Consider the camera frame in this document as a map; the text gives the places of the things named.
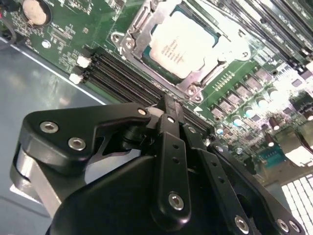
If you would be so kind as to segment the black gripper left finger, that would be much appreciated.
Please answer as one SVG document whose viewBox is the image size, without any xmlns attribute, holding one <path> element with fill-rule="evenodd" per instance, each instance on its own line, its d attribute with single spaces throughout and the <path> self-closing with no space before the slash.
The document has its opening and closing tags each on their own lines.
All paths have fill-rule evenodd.
<svg viewBox="0 0 313 235">
<path fill-rule="evenodd" d="M 26 183 L 54 218 L 73 193 L 136 158 L 156 160 L 150 213 L 155 222 L 189 222 L 192 207 L 185 139 L 174 103 L 138 103 L 32 112 L 22 121 L 11 179 Z"/>
</svg>

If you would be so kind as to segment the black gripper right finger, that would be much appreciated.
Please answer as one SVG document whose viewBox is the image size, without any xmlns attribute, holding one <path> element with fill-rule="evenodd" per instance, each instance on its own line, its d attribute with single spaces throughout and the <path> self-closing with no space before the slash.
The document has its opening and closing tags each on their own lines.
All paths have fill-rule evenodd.
<svg viewBox="0 0 313 235">
<path fill-rule="evenodd" d="M 304 228 L 264 186 L 209 134 L 202 136 L 188 123 L 184 108 L 174 103 L 187 158 L 196 168 L 203 187 L 204 202 L 210 207 L 211 225 L 219 235 L 303 235 Z"/>
</svg>

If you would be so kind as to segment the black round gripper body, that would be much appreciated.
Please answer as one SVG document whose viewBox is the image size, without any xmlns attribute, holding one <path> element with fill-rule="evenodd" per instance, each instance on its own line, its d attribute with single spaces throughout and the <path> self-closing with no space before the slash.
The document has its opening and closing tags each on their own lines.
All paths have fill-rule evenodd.
<svg viewBox="0 0 313 235">
<path fill-rule="evenodd" d="M 57 210 L 50 235 L 229 235 L 191 172 L 192 213 L 179 231 L 167 232 L 153 220 L 153 157 L 136 158 L 68 197 Z"/>
</svg>

